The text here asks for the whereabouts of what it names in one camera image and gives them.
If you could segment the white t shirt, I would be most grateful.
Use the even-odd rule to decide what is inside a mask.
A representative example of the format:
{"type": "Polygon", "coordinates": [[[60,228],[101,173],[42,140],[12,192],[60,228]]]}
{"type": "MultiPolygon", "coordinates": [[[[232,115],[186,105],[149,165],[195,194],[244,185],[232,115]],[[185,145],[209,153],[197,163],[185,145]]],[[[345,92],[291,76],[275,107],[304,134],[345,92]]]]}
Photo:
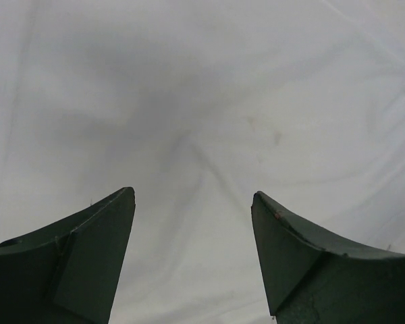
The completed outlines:
{"type": "Polygon", "coordinates": [[[255,192],[405,253],[405,60],[349,1],[0,1],[0,242],[136,193],[112,323],[268,323],[255,192]]]}

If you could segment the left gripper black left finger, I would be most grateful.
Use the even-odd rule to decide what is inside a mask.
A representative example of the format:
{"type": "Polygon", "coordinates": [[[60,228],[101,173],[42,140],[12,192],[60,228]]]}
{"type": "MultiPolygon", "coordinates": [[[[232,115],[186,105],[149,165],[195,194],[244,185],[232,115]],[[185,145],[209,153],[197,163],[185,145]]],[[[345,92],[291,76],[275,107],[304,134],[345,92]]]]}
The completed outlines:
{"type": "Polygon", "coordinates": [[[0,243],[0,323],[108,323],[135,208],[125,187],[0,243]]]}

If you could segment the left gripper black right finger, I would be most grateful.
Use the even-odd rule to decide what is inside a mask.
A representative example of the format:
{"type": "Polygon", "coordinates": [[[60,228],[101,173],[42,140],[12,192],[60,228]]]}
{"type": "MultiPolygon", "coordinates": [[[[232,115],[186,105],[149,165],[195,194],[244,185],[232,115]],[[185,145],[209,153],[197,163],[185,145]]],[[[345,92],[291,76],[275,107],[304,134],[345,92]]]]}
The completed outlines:
{"type": "Polygon", "coordinates": [[[251,217],[278,323],[405,323],[405,254],[341,237],[263,192],[251,217]]]}

